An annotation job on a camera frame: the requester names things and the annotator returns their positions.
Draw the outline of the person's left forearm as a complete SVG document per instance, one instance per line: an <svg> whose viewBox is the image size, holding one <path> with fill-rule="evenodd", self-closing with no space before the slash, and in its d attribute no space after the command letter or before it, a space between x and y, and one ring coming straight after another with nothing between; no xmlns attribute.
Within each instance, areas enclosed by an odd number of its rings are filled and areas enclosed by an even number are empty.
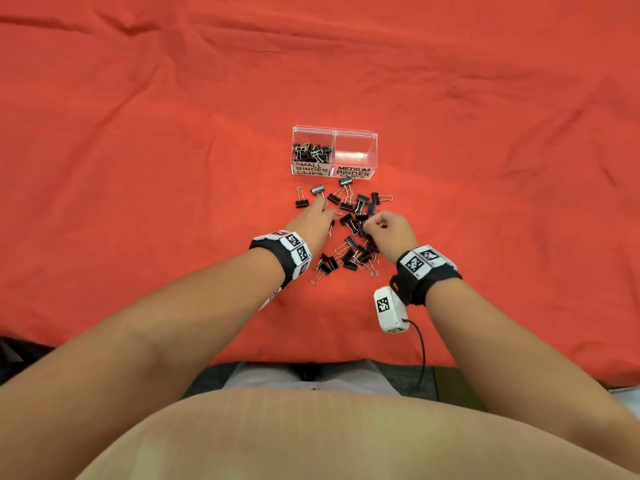
<svg viewBox="0 0 640 480"><path fill-rule="evenodd" d="M177 402L284 281L256 248L103 320L0 387L0 479L72 480Z"/></svg>

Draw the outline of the grey trousers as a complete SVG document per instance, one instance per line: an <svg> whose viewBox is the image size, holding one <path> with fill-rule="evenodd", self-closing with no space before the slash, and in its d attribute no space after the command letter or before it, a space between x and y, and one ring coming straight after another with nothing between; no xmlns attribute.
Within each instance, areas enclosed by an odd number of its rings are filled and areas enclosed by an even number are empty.
<svg viewBox="0 0 640 480"><path fill-rule="evenodd" d="M241 362L222 387L239 388L400 396L370 360L324 364Z"/></svg>

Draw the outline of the red table cloth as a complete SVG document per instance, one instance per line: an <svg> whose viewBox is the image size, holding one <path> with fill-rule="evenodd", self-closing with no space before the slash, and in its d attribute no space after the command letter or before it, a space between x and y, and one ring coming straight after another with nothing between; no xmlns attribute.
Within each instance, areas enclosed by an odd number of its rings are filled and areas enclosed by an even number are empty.
<svg viewBox="0 0 640 480"><path fill-rule="evenodd" d="M284 227L293 126L597 379L640 384L640 0L0 0L0 335L60 346Z"/></svg>

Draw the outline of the person's right hand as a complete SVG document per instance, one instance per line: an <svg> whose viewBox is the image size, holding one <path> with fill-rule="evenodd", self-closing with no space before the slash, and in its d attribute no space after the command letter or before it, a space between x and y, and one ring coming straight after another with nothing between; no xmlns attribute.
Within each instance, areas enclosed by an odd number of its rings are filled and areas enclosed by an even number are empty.
<svg viewBox="0 0 640 480"><path fill-rule="evenodd" d="M377 249L390 262L396 263L407 251L420 247L412 226L406 218L389 210L388 228L380 234L369 234Z"/></svg>

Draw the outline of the scattered black binder clips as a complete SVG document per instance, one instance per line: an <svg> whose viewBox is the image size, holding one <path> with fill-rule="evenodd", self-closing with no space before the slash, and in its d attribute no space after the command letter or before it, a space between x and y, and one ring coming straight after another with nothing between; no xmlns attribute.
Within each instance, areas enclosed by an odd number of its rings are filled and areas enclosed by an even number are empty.
<svg viewBox="0 0 640 480"><path fill-rule="evenodd" d="M381 253L366 232L365 222L379 213L383 203L393 202L394 197L378 192L356 194L352 184L353 179L348 177L341 178L339 188L332 193L325 193L322 184L310 189L313 197L326 197L328 206L335 209L327 238L331 239L334 233L342 238L331 254L322 252L317 258L312 267L314 276L310 280L313 285L340 269L353 272L366 270L373 278L379 276L376 265L380 262Z"/></svg>

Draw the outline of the heap of small binder clips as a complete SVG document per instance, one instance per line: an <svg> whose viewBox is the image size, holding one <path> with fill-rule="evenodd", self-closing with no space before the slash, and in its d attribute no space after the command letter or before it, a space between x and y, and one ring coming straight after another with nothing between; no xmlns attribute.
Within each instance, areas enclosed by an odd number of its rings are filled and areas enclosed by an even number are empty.
<svg viewBox="0 0 640 480"><path fill-rule="evenodd" d="M317 164L329 164L332 158L332 146L320 146L311 143L293 143L292 161Z"/></svg>

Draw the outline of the wrist band with markers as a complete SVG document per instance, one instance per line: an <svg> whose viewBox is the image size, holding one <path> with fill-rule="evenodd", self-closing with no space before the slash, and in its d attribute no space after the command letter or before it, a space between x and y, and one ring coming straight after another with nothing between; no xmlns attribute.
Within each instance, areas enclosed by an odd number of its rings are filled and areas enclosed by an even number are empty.
<svg viewBox="0 0 640 480"><path fill-rule="evenodd" d="M430 288L449 279L460 279L457 266L430 245L406 251L396 261L390 286L404 305L424 306Z"/></svg>
<svg viewBox="0 0 640 480"><path fill-rule="evenodd" d="M250 249L261 248L271 252L280 263L284 272L284 281L279 290L300 277L308 270L312 254L306 241L296 232L279 230L255 237Z"/></svg>

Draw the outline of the left wrist band with markers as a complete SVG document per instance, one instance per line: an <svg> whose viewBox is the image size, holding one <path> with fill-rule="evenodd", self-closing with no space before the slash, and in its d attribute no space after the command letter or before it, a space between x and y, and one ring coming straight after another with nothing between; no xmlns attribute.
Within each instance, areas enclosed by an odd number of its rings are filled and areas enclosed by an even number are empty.
<svg viewBox="0 0 640 480"><path fill-rule="evenodd" d="M279 230L255 237L250 249L261 248L271 252L280 263L284 272L284 281L279 290L300 277L308 270L312 254L306 241L296 232Z"/></svg>

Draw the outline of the clear two-compartment plastic box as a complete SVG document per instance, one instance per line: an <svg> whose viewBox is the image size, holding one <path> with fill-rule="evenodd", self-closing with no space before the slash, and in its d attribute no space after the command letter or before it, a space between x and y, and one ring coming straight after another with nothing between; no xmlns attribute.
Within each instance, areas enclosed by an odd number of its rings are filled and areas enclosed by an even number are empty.
<svg viewBox="0 0 640 480"><path fill-rule="evenodd" d="M293 162L293 143L332 146L330 163ZM378 135L372 131L313 126L295 126L292 129L293 175L368 180L377 167Z"/></svg>

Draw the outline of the person's right forearm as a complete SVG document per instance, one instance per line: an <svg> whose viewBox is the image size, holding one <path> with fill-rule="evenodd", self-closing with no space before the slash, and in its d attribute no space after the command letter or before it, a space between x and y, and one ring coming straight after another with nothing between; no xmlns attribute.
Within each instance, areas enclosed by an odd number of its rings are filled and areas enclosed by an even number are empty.
<svg viewBox="0 0 640 480"><path fill-rule="evenodd" d="M436 282L426 308L486 409L640 474L640 420L564 355L466 282Z"/></svg>

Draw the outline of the beige shirt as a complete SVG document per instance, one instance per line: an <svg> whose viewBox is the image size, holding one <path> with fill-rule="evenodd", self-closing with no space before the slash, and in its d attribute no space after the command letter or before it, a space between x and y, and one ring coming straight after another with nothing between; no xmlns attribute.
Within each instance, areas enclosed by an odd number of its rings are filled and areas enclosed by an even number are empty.
<svg viewBox="0 0 640 480"><path fill-rule="evenodd" d="M122 435L77 480L640 480L537 428L400 396L238 388Z"/></svg>

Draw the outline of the right wrist band with markers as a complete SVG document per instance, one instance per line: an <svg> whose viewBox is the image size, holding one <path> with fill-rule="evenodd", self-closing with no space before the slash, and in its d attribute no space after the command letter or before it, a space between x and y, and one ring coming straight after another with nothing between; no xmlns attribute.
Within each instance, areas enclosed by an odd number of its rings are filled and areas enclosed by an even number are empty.
<svg viewBox="0 0 640 480"><path fill-rule="evenodd" d="M390 286L404 305L424 306L430 288L449 279L460 279L457 266L430 245L406 251L396 261Z"/></svg>

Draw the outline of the person's left hand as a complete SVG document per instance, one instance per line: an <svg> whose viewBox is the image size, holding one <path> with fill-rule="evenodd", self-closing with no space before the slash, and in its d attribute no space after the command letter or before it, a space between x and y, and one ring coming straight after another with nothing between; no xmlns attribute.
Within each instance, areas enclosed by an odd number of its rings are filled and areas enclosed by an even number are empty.
<svg viewBox="0 0 640 480"><path fill-rule="evenodd" d="M293 218L283 229L289 232L296 232L307 243L313 257L321 255L324 243L329 231L316 231L312 224L312 205L304 208L302 213Z"/></svg>

